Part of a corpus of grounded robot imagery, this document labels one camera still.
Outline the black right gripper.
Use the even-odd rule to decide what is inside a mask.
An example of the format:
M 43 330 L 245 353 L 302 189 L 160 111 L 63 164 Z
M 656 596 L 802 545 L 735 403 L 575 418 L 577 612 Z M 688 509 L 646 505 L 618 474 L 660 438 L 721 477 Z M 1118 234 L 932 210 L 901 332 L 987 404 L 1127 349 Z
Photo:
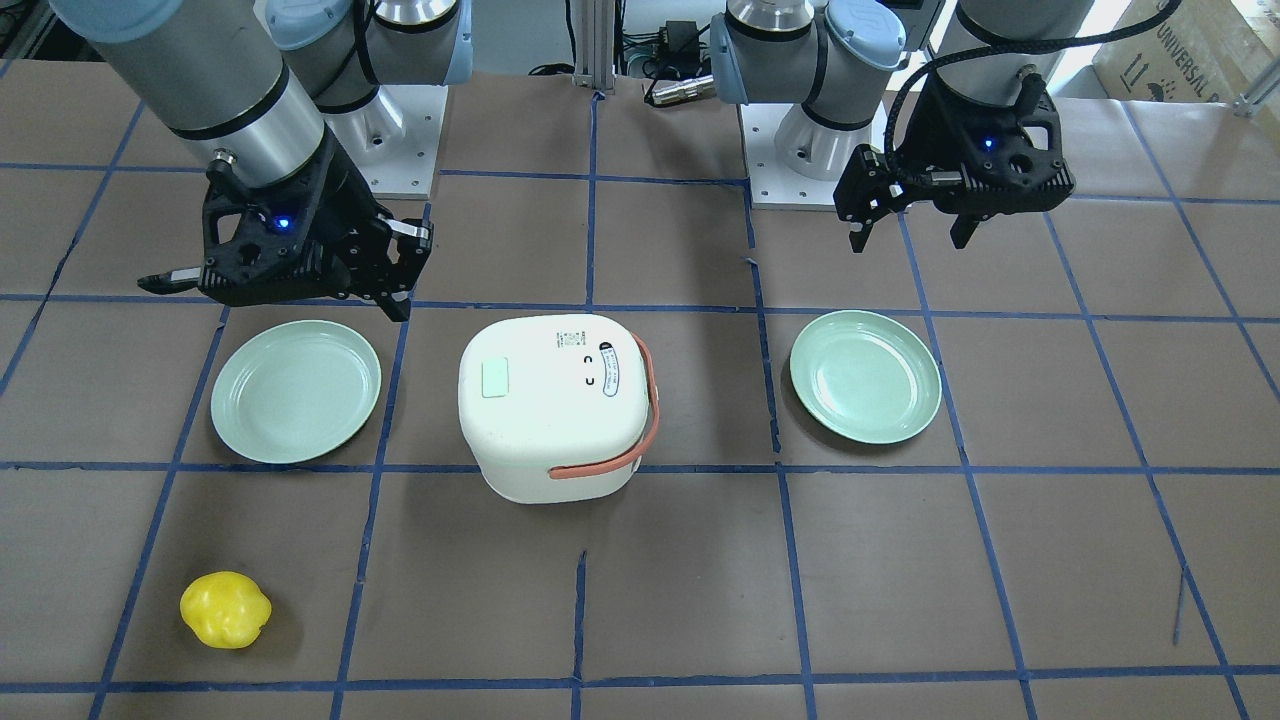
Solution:
M 332 131 L 275 184 L 248 187 L 237 155 L 225 149 L 215 151 L 206 177 L 201 268 L 143 275 L 140 290 L 169 296 L 200 287 L 230 307 L 358 299 L 376 304 L 390 322 L 410 319 L 410 295 L 431 255 L 434 227 L 392 222 Z

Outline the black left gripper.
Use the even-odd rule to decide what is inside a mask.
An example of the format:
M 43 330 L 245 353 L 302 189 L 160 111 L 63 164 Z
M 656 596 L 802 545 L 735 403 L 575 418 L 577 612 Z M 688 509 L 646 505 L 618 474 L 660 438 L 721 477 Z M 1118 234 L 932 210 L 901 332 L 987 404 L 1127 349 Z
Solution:
M 849 222 L 852 252 L 864 252 L 877 220 L 929 201 L 956 215 L 950 238 L 964 250 L 986 217 L 1048 211 L 1070 197 L 1076 184 L 1061 142 L 1041 76 L 1016 81 L 1007 106 L 972 101 L 933 76 L 892 154 L 867 143 L 854 149 L 835 190 L 835 210 Z

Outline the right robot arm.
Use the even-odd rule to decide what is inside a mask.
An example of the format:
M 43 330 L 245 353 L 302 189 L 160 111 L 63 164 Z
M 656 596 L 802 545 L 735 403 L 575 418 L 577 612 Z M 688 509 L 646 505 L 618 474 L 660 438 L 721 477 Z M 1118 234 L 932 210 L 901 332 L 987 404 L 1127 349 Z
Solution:
M 390 88 L 470 79 L 467 1 L 55 1 L 204 165 L 202 258 L 142 277 L 229 307 L 355 299 L 396 323 L 433 225 L 376 200 L 372 164 L 410 152 Z

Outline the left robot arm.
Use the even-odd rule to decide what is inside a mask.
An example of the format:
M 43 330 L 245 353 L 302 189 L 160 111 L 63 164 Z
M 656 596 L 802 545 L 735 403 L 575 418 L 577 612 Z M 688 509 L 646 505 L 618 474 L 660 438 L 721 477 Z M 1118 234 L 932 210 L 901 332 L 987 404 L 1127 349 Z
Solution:
M 1034 42 L 1073 38 L 1084 1 L 960 1 L 942 53 L 960 60 L 925 73 L 905 133 L 886 113 L 881 143 L 838 155 L 835 210 L 854 252 L 872 227 L 914 202 L 954 217 L 950 237 L 966 247 L 996 215 L 1050 211 L 1075 188 L 1043 68 L 1059 58 Z M 708 29 L 718 97 L 730 104 L 788 104 L 809 135 L 869 129 L 890 77 L 911 50 L 892 1 L 728 1 Z

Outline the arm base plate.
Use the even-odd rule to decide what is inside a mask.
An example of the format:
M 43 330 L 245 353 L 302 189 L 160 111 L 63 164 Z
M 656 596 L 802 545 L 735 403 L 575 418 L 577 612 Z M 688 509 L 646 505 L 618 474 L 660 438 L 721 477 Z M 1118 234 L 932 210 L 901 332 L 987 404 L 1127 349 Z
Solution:
M 448 97 L 445 86 L 383 86 L 364 106 L 325 120 L 376 196 L 429 200 Z
M 855 146 L 879 149 L 887 114 L 877 104 L 870 123 L 854 131 L 815 123 L 797 104 L 739 108 L 751 202 L 772 210 L 832 211 L 835 188 Z

